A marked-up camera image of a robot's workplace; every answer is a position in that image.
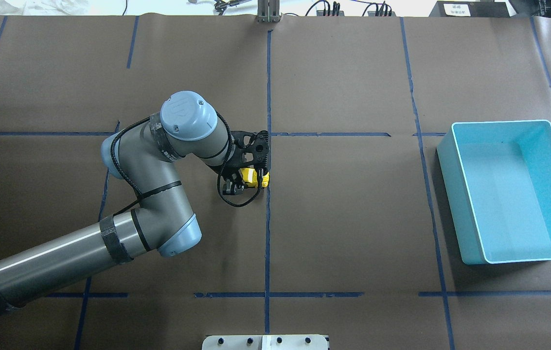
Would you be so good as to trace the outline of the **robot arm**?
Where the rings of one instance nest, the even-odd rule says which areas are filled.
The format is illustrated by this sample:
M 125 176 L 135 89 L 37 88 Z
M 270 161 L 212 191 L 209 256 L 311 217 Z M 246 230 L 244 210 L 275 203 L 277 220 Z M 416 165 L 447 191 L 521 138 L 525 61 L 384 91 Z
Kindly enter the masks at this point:
M 226 199 L 246 188 L 259 195 L 269 172 L 269 132 L 232 131 L 193 91 L 173 93 L 160 110 L 108 137 L 101 156 L 135 201 L 96 224 L 0 259 L 0 316 L 38 298 L 156 250 L 179 255 L 201 239 L 199 222 L 175 163 L 188 155 L 216 173 Z

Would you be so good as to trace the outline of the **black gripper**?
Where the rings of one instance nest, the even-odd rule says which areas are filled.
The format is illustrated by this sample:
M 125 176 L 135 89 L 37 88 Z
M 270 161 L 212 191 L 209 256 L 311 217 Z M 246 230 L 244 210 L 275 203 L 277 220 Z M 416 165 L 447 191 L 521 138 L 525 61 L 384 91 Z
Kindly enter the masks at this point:
M 219 153 L 207 158 L 207 166 L 215 172 L 217 179 L 224 181 L 224 193 L 242 193 L 241 154 L 238 146 L 225 146 Z M 264 170 L 255 168 L 256 188 L 263 187 Z

